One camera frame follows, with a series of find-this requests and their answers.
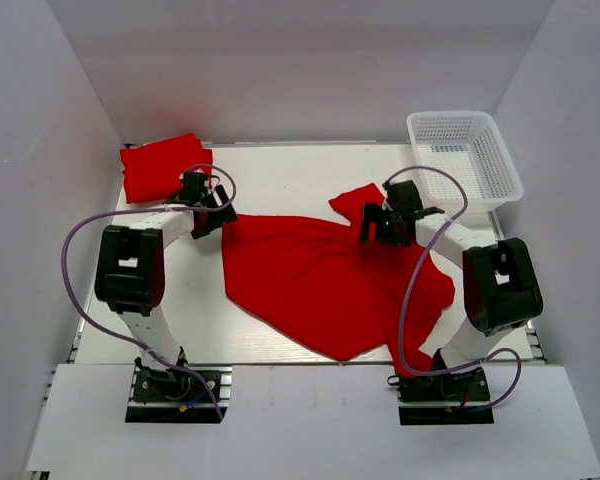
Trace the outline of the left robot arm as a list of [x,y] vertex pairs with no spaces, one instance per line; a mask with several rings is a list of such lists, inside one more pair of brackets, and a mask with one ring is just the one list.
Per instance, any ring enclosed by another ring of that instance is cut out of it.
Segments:
[[161,308],[166,288],[165,250],[184,236],[209,235],[238,219],[219,177],[201,169],[181,175],[181,188],[162,210],[102,233],[96,298],[107,304],[141,344],[137,366],[161,387],[185,383],[186,355]]

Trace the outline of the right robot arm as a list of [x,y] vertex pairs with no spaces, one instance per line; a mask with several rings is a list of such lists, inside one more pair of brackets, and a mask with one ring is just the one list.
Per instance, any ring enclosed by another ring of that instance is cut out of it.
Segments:
[[[501,353],[510,331],[538,317],[543,298],[529,250],[519,238],[487,241],[438,207],[424,207],[412,181],[385,182],[382,203],[363,207],[360,239],[395,247],[421,247],[400,307],[397,333],[399,372],[412,377],[449,377],[477,370]],[[424,265],[437,253],[460,268],[465,318],[434,355],[431,367],[410,363],[406,320]]]

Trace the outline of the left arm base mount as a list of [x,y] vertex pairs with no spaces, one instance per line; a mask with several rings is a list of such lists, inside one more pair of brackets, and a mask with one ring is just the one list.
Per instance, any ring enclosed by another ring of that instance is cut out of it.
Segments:
[[204,367],[195,376],[135,367],[128,424],[220,424],[230,401],[231,368]]

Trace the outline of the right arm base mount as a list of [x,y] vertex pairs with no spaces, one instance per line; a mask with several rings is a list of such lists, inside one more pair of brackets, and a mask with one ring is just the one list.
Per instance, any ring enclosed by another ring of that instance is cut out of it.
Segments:
[[494,423],[486,375],[482,368],[457,374],[406,378],[391,375],[397,390],[401,426],[459,426]]

